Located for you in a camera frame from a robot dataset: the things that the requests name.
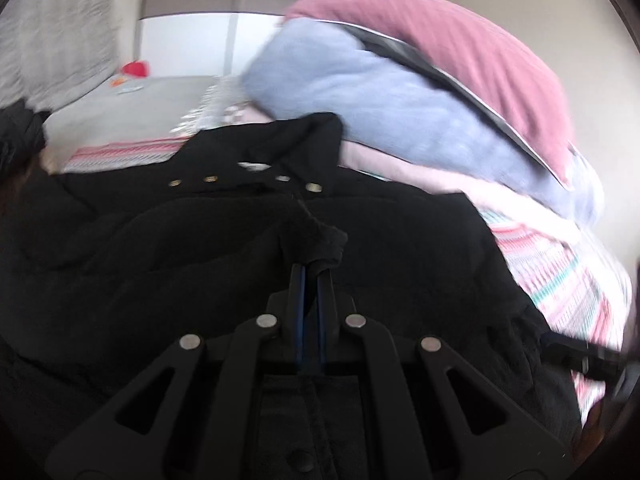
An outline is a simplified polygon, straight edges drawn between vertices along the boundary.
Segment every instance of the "red object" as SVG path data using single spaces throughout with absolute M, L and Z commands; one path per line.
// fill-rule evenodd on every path
M 148 77 L 149 76 L 149 63 L 146 61 L 134 61 L 133 63 L 127 63 L 120 70 L 123 74 L 132 75 L 135 77 Z

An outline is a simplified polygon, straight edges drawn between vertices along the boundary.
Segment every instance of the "pink fabric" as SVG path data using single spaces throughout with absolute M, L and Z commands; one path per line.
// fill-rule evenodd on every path
M 267 114 L 262 113 L 258 108 L 254 108 L 252 106 L 247 106 L 242 113 L 242 123 L 272 123 L 273 119 L 271 119 Z
M 418 48 L 498 112 L 567 182 L 574 140 L 558 77 L 497 25 L 446 0 L 300 0 L 286 13 L 353 23 Z

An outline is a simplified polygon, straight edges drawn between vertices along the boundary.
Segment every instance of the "coat button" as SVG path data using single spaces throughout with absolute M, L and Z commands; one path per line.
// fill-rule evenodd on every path
M 301 449 L 297 449 L 289 453 L 287 456 L 289 466 L 299 473 L 308 473 L 314 468 L 314 458 Z

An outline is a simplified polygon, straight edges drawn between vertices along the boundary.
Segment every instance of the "striped blanket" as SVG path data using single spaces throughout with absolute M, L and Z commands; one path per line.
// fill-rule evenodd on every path
M 64 172 L 115 170 L 168 160 L 186 138 L 119 142 L 81 148 Z M 553 330 L 620 349 L 631 305 L 628 274 L 593 235 L 576 246 L 538 234 L 495 212 L 480 211 L 515 281 L 531 297 Z M 604 394 L 604 384 L 574 376 L 582 420 Z

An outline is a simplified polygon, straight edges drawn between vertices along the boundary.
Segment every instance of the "black coat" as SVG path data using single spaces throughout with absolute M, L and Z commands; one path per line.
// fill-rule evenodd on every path
M 262 313 L 295 262 L 334 268 L 391 332 L 440 336 L 571 441 L 570 375 L 541 364 L 548 325 L 469 200 L 338 168 L 341 137 L 337 116 L 313 114 L 201 132 L 161 164 L 31 176 L 0 226 L 0 410 L 38 460 L 181 335 Z M 327 475 L 359 470 L 349 381 L 268 389 L 263 478 L 295 449 Z

